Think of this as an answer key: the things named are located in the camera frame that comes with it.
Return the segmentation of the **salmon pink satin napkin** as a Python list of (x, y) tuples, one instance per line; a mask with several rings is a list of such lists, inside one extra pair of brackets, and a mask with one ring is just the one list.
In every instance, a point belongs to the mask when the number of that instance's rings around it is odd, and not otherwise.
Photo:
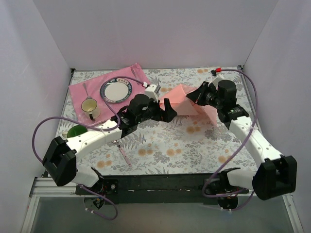
[(164, 107), (164, 99), (170, 100), (171, 107), (179, 116), (199, 116), (199, 118), (208, 118), (213, 125), (217, 124), (217, 110), (209, 105), (199, 106), (194, 104), (186, 95), (196, 88), (184, 84), (179, 84), (160, 100), (160, 106)]

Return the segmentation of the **pink handled utensil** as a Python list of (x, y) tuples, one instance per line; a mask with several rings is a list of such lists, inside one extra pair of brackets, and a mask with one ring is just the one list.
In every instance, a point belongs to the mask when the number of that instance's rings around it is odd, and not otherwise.
[(115, 144), (118, 148), (119, 148), (119, 151), (120, 153), (122, 154), (123, 158), (125, 159), (126, 163), (128, 164), (129, 167), (132, 166), (132, 163), (131, 161), (129, 160), (128, 156), (126, 155), (123, 147), (120, 145), (119, 141), (118, 140), (115, 140), (113, 141), (113, 144)]

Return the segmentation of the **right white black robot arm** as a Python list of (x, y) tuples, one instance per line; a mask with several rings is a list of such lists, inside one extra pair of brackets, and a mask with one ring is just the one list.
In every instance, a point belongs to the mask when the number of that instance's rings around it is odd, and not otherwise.
[(257, 171), (228, 168), (205, 181), (207, 196), (223, 197), (248, 189), (261, 200), (292, 193), (296, 189), (297, 161), (275, 149), (262, 133), (252, 125), (249, 114), (237, 104), (236, 85), (221, 80), (215, 86), (203, 82), (188, 93), (187, 98), (199, 106), (209, 105), (217, 110), (219, 120), (242, 142), (257, 165)]

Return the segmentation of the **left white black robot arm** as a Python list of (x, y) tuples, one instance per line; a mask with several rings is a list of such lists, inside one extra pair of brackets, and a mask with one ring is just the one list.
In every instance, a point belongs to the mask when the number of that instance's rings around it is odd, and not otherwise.
[(96, 130), (68, 139), (59, 136), (54, 138), (42, 164), (57, 186), (74, 182), (86, 186), (92, 194), (99, 194), (104, 187), (101, 174), (78, 162), (101, 146), (133, 133), (142, 122), (171, 122), (176, 116), (177, 112), (171, 107), (169, 99), (164, 99), (164, 107), (161, 108), (158, 100), (145, 94), (137, 94), (128, 106), (119, 110), (116, 116)]

